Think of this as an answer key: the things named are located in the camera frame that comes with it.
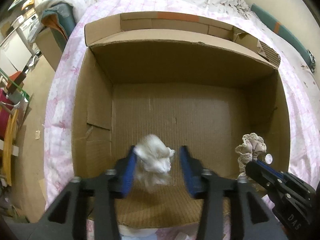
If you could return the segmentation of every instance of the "pink floral pattern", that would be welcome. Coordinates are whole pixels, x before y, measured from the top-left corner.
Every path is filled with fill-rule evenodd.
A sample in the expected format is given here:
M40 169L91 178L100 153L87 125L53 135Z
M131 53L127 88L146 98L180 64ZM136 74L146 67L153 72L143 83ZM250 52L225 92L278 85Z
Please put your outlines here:
M181 0L102 0L86 10L73 30L49 92L44 125L47 206L74 175L71 157L71 123L77 79L86 50L84 26L106 16L133 11L171 11L213 18L245 30L277 51L281 56L279 73L290 116L289 171L316 187L319 182L320 167L319 130L304 84L299 80L295 69L289 64L283 52L252 21L212 13ZM172 239L168 237L165 229L160 229L157 236L159 240Z

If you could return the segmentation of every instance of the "corrugated cardboard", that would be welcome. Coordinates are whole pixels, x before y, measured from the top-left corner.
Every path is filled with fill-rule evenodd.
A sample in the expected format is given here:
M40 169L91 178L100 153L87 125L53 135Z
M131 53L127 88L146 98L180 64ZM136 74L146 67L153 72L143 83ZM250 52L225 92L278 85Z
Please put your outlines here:
M86 44L119 32L141 29L170 29L203 33L238 43L258 54L258 39L245 31L214 19L174 12L131 12L113 15L85 26ZM265 43L266 60L276 67L280 65L279 55Z
M236 177L234 149L242 135L255 132L265 139L273 167L287 170L289 116L276 66L235 42L199 29L180 30L196 19L202 28L206 18L187 15L179 26L184 15L149 14L147 21L144 13L130 13L85 27L90 45L72 123L75 175L94 177L112 168L150 133L175 150L187 145L220 176ZM153 27L159 15L167 28L139 30L150 22ZM125 27L128 31L123 31L122 20L132 21ZM169 29L171 23L179 30ZM153 193L135 183L126 199L116 201L118 222L134 228L198 222L202 201L191 199L185 190L178 154L170 175L170 185Z

